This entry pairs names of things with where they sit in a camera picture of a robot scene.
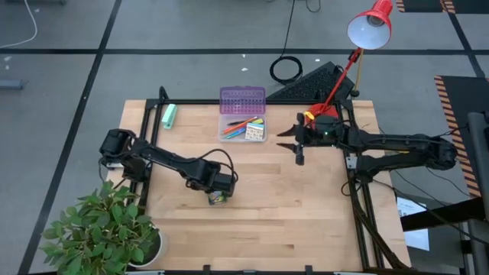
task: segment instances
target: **potted plant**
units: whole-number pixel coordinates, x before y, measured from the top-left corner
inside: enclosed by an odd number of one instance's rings
[[[79,198],[79,208],[68,207],[43,232],[44,238],[57,240],[40,248],[47,255],[44,263],[67,275],[124,274],[128,265],[145,266],[158,257],[161,233],[134,202],[125,205],[137,195],[112,185],[105,182],[100,192]]]

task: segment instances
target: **wooden tabletop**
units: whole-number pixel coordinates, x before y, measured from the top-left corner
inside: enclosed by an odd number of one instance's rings
[[[145,101],[125,103],[120,128],[139,133]],[[359,127],[378,133],[374,106],[355,101]],[[197,157],[213,148],[226,150],[239,181],[224,205],[210,206],[206,194],[185,187],[173,170],[155,165],[147,214],[169,238],[166,254],[148,269],[201,270],[361,270],[351,200],[340,193],[347,181],[342,151],[305,148],[304,166],[289,150],[276,145],[293,137],[276,135],[296,122],[304,105],[267,105],[264,143],[220,143],[218,105],[178,105],[170,130],[160,127],[157,146],[183,157]],[[151,136],[151,125],[147,136]],[[366,154],[379,157],[382,151]],[[206,159],[227,163],[220,153]],[[121,171],[109,173],[117,182]],[[376,177],[390,183],[387,172]],[[410,265],[394,194],[371,184],[379,233],[393,252]],[[365,231],[370,265],[375,266],[371,239]]]

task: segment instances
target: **gray floor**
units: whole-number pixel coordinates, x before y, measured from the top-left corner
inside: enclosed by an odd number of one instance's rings
[[[96,49],[114,0],[71,0],[67,5],[33,3],[37,38],[18,48]],[[289,48],[350,49],[346,25],[373,1],[323,1],[312,14],[296,3]],[[290,0],[123,0],[108,48],[281,48],[290,14]],[[489,15],[457,15],[474,49],[489,49],[480,26]],[[447,14],[391,15],[393,36],[387,49],[463,49]],[[0,45],[31,36],[32,26],[22,4],[0,2]],[[305,73],[332,61],[345,65],[343,55],[296,55]],[[105,55],[96,76],[78,135],[66,165],[48,222],[61,209],[99,185],[98,148],[108,129],[118,126],[127,99],[155,97],[164,85],[171,98],[215,99],[222,86],[263,86],[267,93],[281,86],[268,75],[276,54]],[[477,57],[489,73],[489,57]],[[46,196],[63,143],[86,83],[93,55],[0,54],[0,78],[27,79],[23,91],[0,91],[0,273],[18,272],[40,206]],[[285,77],[294,65],[283,63]],[[434,75],[474,76],[465,56],[372,56],[364,58],[361,99],[374,101],[379,125],[391,133],[440,134],[448,130],[433,81]],[[356,77],[355,70],[350,78]],[[445,202],[467,199],[424,168],[401,170],[408,180]],[[437,172],[467,191],[459,169]],[[397,175],[395,186],[426,197]],[[415,267],[453,270],[412,253]],[[31,272],[50,270],[36,254]]]

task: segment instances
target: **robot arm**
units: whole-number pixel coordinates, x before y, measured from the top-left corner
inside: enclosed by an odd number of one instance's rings
[[[426,166],[435,170],[448,170],[455,165],[457,150],[449,141],[425,134],[369,134],[356,125],[348,126],[344,121],[320,115],[314,128],[304,125],[303,114],[298,114],[299,123],[281,136],[295,135],[297,144],[279,144],[296,154],[296,163],[303,165],[304,147],[338,147],[349,153],[366,150],[394,150],[396,154],[373,158],[370,156],[349,157],[348,169],[354,170],[360,180],[371,182],[383,170]]]
[[[181,157],[137,138],[129,130],[110,130],[99,152],[103,165],[120,162],[124,167],[122,176],[128,180],[144,181],[149,162],[177,171],[186,180],[186,187],[205,193],[221,191],[225,196],[232,196],[238,180],[234,171],[231,175],[220,173],[219,162]]]

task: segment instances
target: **red desk lamp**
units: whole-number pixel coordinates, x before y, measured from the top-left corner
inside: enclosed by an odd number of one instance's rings
[[[348,58],[348,65],[343,70],[326,101],[311,106],[309,111],[304,113],[307,117],[306,120],[312,121],[317,115],[338,117],[338,112],[335,108],[332,108],[332,100],[351,65],[360,56],[361,50],[378,49],[389,42],[391,34],[389,14],[391,11],[392,2],[390,0],[377,0],[370,10],[358,14],[350,21],[348,24],[348,37],[358,48]]]

